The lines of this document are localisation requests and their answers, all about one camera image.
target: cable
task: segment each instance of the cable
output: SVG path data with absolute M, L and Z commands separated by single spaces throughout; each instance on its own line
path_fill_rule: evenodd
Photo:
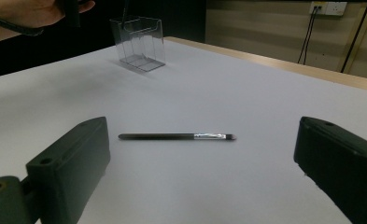
M 303 46 L 302 46 L 302 51 L 300 53 L 300 57 L 299 57 L 299 60 L 297 61 L 297 63 L 300 63 L 300 60 L 302 59 L 303 51 L 304 51 L 304 48 L 305 48 L 305 55 L 304 55 L 304 62 L 303 62 L 303 64 L 305 64 L 306 52 L 308 50 L 309 39 L 311 38 L 312 28 L 314 26 L 315 16 L 317 15 L 319 9 L 320 9 L 320 7 L 314 7 L 314 9 L 312 10 L 311 18 L 310 18 L 309 23 L 308 23 L 307 33 L 305 35 L 305 39 L 304 39 Z
M 314 21 L 315 21 L 315 17 L 317 15 L 318 11 L 319 11 L 319 7 L 317 7 L 317 10 L 315 11 L 314 17 L 312 18 L 311 30 L 309 31 L 309 36 L 308 36 L 307 43 L 306 43 L 306 46 L 305 46 L 305 54 L 304 54 L 304 62 L 303 62 L 303 64 L 305 64 L 305 61 L 306 61 L 306 53 L 308 51 L 308 44 L 309 44 L 309 40 L 311 39 L 312 28 L 314 28 Z

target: dark background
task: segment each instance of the dark background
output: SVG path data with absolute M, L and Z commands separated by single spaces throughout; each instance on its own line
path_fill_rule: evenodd
M 81 27 L 64 20 L 45 28 L 43 35 L 20 35 L 0 42 L 0 76 L 52 63 L 114 45 L 109 20 L 121 17 L 123 0 L 95 0 L 80 15 Z M 163 36 L 205 41 L 205 0 L 131 0 L 130 15 L 162 19 Z

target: pen tip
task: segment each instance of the pen tip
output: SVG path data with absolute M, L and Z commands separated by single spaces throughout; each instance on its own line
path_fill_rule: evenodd
M 226 134 L 226 140 L 235 140 L 236 136 L 233 134 Z

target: wall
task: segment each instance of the wall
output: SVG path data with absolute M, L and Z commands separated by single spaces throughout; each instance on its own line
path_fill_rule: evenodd
M 205 43 L 297 63 L 310 20 L 310 4 L 208 0 Z M 339 71 L 361 8 L 362 3 L 348 3 L 343 17 L 316 17 L 307 65 Z M 367 77 L 367 32 L 357 57 L 349 73 Z

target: black cable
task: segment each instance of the black cable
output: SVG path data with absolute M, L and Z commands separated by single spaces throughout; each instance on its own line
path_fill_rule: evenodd
M 316 15 L 318 13 L 318 10 L 319 10 L 319 7 L 317 7 L 317 10 L 315 11 L 314 17 L 312 18 L 311 29 L 309 31 L 309 36 L 308 36 L 307 43 L 306 43 L 306 46 L 305 46 L 305 53 L 304 53 L 304 61 L 303 61 L 303 64 L 305 64 L 305 61 L 306 61 L 306 53 L 308 51 L 308 44 L 309 44 L 309 40 L 311 39 L 312 28 L 314 28 L 314 21 L 315 21 Z
M 300 57 L 299 57 L 299 60 L 297 61 L 297 63 L 300 63 L 300 60 L 302 59 L 304 47 L 305 47 L 305 44 L 307 42 L 307 38 L 308 38 L 308 35 L 310 33 L 310 30 L 311 30 L 311 24 L 313 23 L 313 19 L 315 18 L 316 11 L 318 11 L 318 7 L 314 7 L 314 9 L 312 10 L 311 18 L 310 18 L 309 23 L 308 23 L 307 33 L 305 35 L 305 39 L 304 39 L 303 46 L 302 46 L 302 51 L 300 53 Z
M 353 39 L 353 41 L 351 43 L 351 46 L 349 47 L 348 54 L 346 55 L 346 59 L 344 60 L 343 67 L 340 70 L 341 73 L 344 73 L 344 70 L 346 70 L 346 64 L 348 63 L 349 57 L 350 57 L 350 55 L 352 53 L 352 49 L 355 46 L 355 42 L 358 39 L 358 35 L 359 35 L 359 32 L 360 32 L 361 26 L 363 25 L 364 19 L 366 18 L 366 14 L 367 14 L 367 6 L 366 6 L 366 9 L 364 10 L 363 17 L 360 20 L 360 25 L 359 25 L 356 33 L 355 33 L 354 39 Z
M 8 22 L 8 21 L 4 21 L 2 19 L 0 19 L 0 26 L 5 29 L 20 33 L 22 35 L 30 35 L 30 36 L 41 35 L 44 31 L 43 27 L 29 28 L 29 27 L 20 26 L 20 25 L 17 25 L 17 24 Z

